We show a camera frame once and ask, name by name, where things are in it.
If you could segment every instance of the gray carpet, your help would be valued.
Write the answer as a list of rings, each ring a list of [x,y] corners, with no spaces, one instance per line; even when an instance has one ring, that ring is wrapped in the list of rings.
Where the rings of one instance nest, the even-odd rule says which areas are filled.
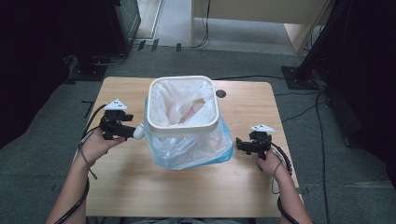
[[[133,49],[121,63],[107,68],[106,77],[203,75],[282,77],[280,66],[298,66],[304,57],[262,53],[158,48]],[[271,83],[280,117],[287,119],[315,104],[316,94],[291,92],[281,78],[249,77]],[[62,187],[77,143],[88,121],[89,104],[101,82],[62,85],[36,115],[29,130],[0,150],[0,223],[43,223]],[[312,91],[292,91],[308,93]],[[396,223],[396,193],[385,165],[364,149],[344,144],[332,108],[321,104],[326,155],[326,186],[332,223]],[[283,123],[294,170],[305,206],[316,223],[326,223],[322,186],[321,141],[315,108]],[[277,218],[257,218],[277,223]],[[117,218],[105,223],[118,223]]]

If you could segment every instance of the floor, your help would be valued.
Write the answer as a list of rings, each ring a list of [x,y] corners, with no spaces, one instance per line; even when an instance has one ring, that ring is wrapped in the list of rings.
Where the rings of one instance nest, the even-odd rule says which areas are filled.
[[[159,39],[159,46],[191,47],[191,1],[137,0],[142,19],[135,43]],[[205,37],[206,19],[194,21],[194,46]],[[209,19],[209,38],[201,49],[296,55],[282,23]],[[312,42],[318,36],[313,33]]]

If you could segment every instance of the plastic bag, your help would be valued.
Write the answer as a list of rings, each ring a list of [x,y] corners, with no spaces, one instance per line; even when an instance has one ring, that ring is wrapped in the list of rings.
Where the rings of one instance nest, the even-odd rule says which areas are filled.
[[[230,131],[214,108],[210,82],[202,80],[161,82],[150,90],[150,119],[166,127],[199,126],[216,119],[206,133],[156,133],[148,121],[148,100],[145,106],[144,132],[153,161],[162,167],[181,170],[228,161],[233,155]]]

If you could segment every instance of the controller cable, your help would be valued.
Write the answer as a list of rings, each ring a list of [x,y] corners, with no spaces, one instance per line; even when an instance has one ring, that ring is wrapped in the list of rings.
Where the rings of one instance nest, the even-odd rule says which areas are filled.
[[[274,171],[274,175],[273,175],[273,185],[274,185],[274,176],[276,173],[277,168],[279,167],[279,165],[281,163],[283,163],[286,168],[288,169],[288,172],[291,176],[292,174],[292,169],[291,169],[291,163],[290,160],[288,158],[288,156],[285,154],[285,152],[282,150],[282,148],[280,148],[279,146],[277,146],[276,144],[274,144],[272,141],[269,141],[265,138],[259,137],[256,135],[257,138],[260,138],[262,141],[264,141],[265,143],[269,143],[271,144],[273,147],[276,148],[276,150],[274,150],[275,154],[279,157],[280,162],[277,165],[277,167],[275,168]],[[292,224],[298,224],[298,221],[296,221],[291,215],[289,215],[288,212],[285,211],[285,209],[282,206],[282,202],[280,201],[280,196],[277,198],[277,209],[279,210],[280,214],[282,214],[283,217],[285,217],[290,223]]]
[[[88,123],[87,123],[87,126],[85,127],[85,130],[84,130],[84,133],[83,133],[83,135],[82,135],[81,141],[79,141],[79,143],[78,143],[78,151],[81,153],[82,158],[84,158],[84,161],[87,163],[87,166],[88,166],[88,169],[89,169],[90,173],[93,175],[93,177],[94,177],[95,179],[97,179],[98,177],[97,177],[97,176],[93,173],[93,171],[91,170],[91,167],[90,167],[90,165],[88,164],[87,158],[85,157],[84,153],[83,153],[82,150],[81,150],[81,146],[82,146],[82,145],[84,144],[84,142],[91,136],[92,130],[97,128],[97,127],[95,127],[95,128],[92,128],[92,129],[90,129],[90,130],[88,131],[88,129],[89,129],[89,127],[91,126],[92,121],[93,121],[93,119],[95,118],[95,116],[97,115],[97,113],[98,113],[102,108],[104,108],[105,106],[106,106],[106,105],[101,105],[101,106],[99,106],[99,107],[95,110],[95,112],[93,112],[93,114],[92,114],[90,120],[89,120]],[[76,212],[76,210],[81,206],[81,204],[82,204],[82,203],[84,202],[84,200],[87,198],[87,195],[88,195],[88,191],[89,191],[89,190],[90,190],[90,179],[87,177],[87,184],[85,185],[85,189],[84,189],[84,192],[82,193],[81,198],[78,200],[78,202],[76,202],[75,205],[73,205],[73,207],[71,207],[71,208],[69,209],[69,211],[67,211],[63,216],[61,216],[61,217],[55,222],[55,224],[64,223],[65,220],[67,220],[74,212]]]

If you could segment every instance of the hand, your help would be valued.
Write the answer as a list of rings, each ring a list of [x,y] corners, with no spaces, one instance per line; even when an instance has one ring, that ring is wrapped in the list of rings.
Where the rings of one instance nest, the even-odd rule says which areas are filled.
[[[111,148],[125,142],[124,137],[105,140],[102,136],[103,131],[100,128],[92,130],[91,136],[85,141],[81,149],[87,159],[88,164],[93,166],[95,162],[105,155]]]
[[[273,152],[273,150],[267,151],[266,160],[263,160],[262,158],[257,159],[257,163],[262,168],[262,171],[269,176],[274,175],[275,170],[277,174],[283,173],[283,170],[287,172],[286,167],[283,165],[283,163],[279,165],[280,162],[280,159]]]

